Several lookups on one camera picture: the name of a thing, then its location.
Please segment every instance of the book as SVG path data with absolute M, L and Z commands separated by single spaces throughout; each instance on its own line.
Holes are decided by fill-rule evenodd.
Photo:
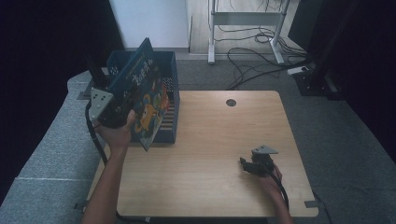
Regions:
M 134 104 L 135 122 L 131 133 L 148 151 L 169 108 L 167 90 L 149 39 L 143 41 L 120 71 L 114 71 L 120 68 L 110 59 L 107 68 L 110 75 L 116 74 L 111 77 L 108 90 L 116 99 Z

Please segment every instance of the gray carpet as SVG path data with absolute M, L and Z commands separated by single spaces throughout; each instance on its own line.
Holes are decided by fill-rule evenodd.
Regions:
M 256 65 L 260 62 L 238 61 Z M 257 69 L 275 69 L 265 64 Z M 181 90 L 225 90 L 234 82 L 229 61 L 177 61 Z M 84 121 L 88 73 L 68 82 L 64 106 L 0 207 L 0 223 L 79 223 L 99 162 Z M 239 90 L 278 91 L 313 191 L 319 215 L 296 223 L 396 222 L 396 165 L 346 102 L 303 97 L 286 71 L 255 78 Z M 150 223 L 263 223 L 263 218 L 152 218 Z

